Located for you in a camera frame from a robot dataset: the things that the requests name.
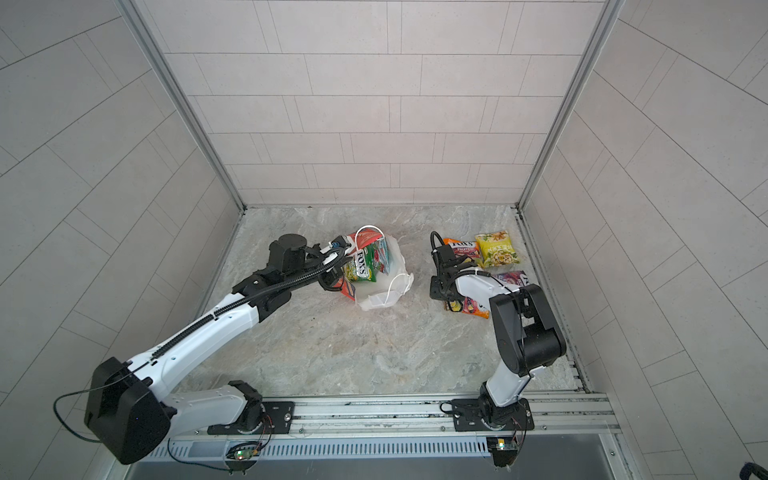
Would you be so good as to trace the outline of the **orange Fox's candy packet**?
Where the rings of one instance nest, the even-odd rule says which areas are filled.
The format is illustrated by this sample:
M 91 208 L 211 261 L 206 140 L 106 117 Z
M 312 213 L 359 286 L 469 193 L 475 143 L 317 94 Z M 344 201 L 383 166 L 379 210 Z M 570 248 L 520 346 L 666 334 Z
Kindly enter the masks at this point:
M 457 258 L 466 257 L 476 266 L 483 266 L 483 257 L 476 241 L 462 241 L 445 238 L 444 243 L 449 245 Z

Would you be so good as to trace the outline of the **red paper gift bag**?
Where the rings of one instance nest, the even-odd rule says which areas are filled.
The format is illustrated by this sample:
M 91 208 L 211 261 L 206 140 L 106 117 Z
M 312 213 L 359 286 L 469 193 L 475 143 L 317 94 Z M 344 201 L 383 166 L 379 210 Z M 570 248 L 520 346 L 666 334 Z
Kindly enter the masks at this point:
M 414 276 L 407 271 L 405 257 L 397 240 L 393 236 L 385 235 L 375 225 L 364 225 L 350 236 L 357 247 L 350 254 L 351 258 L 356 251 L 368 248 L 377 239 L 385 237 L 390 253 L 390 272 L 383 274 L 376 271 L 375 282 L 350 282 L 344 276 L 342 294 L 353 300 L 363 311 L 394 306 L 411 289 L 414 281 Z

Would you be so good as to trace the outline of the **yellow snack packet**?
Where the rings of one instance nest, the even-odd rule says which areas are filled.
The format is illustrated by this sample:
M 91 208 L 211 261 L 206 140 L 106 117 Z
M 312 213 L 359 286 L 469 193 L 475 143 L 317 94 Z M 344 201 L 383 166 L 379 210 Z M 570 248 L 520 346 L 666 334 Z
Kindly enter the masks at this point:
M 475 241 L 484 267 L 500 267 L 520 262 L 506 230 L 478 234 Z

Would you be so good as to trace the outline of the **teal candy packet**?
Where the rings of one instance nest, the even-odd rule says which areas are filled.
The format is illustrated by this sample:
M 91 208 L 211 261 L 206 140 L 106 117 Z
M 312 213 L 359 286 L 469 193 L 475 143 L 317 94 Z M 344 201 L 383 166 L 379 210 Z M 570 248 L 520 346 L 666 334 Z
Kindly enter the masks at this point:
M 388 274 L 390 272 L 390 253 L 387 240 L 381 237 L 368 246 L 372 255 L 373 267 L 377 273 Z

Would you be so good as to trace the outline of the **purple pink candy packet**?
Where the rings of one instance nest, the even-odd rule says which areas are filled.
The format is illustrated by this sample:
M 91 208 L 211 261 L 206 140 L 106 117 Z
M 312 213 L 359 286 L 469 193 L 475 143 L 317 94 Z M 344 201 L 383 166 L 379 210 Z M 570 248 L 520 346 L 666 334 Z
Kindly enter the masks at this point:
M 499 272 L 495 273 L 494 277 L 502 283 L 509 285 L 523 287 L 530 284 L 527 274 L 522 270 Z

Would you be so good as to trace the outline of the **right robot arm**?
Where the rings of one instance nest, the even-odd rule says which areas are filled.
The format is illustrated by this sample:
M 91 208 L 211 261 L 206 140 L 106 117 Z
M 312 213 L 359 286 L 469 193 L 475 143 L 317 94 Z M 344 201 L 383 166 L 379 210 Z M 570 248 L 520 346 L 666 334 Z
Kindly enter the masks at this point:
M 468 406 L 452 403 L 460 419 L 476 418 L 490 430 L 524 431 L 533 428 L 526 418 L 522 393 L 542 369 L 566 354 L 567 346 L 542 288 L 536 284 L 506 283 L 459 256 L 439 233 L 430 233 L 436 274 L 430 279 L 430 298 L 451 311 L 475 302 L 489 313 L 500 355 L 493 375 L 482 384 L 478 399 Z

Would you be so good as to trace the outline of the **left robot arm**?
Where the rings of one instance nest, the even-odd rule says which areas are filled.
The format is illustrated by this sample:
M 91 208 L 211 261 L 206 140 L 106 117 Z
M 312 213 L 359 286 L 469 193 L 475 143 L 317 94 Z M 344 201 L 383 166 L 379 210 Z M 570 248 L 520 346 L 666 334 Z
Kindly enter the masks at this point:
M 191 394 L 176 386 L 230 340 L 250 330 L 285 305 L 294 290 L 318 283 L 341 288 L 343 267 L 356 249 L 349 236 L 327 246 L 308 245 L 285 234 L 269 246 L 266 266 L 237 283 L 215 307 L 158 345 L 127 361 L 110 357 L 92 374 L 85 426 L 123 465 L 148 456 L 177 433 L 222 425 L 257 429 L 263 409 L 248 383 Z

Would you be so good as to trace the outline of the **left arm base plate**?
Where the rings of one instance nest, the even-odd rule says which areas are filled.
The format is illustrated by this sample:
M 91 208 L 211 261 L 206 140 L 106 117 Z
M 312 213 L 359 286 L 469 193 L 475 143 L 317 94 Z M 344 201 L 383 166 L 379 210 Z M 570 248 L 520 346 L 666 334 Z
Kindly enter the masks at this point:
M 293 420 L 295 403 L 266 401 L 258 406 L 247 406 L 238 419 L 230 424 L 212 425 L 208 435 L 267 435 L 287 434 Z

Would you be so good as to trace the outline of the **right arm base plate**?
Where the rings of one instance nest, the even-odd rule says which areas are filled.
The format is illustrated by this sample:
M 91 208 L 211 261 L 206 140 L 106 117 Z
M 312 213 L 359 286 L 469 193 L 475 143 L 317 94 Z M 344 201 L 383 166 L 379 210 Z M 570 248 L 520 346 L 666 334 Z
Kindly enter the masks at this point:
M 440 408 L 452 418 L 457 432 L 526 432 L 535 429 L 533 414 L 525 398 L 505 407 L 498 407 L 485 397 L 453 399 Z

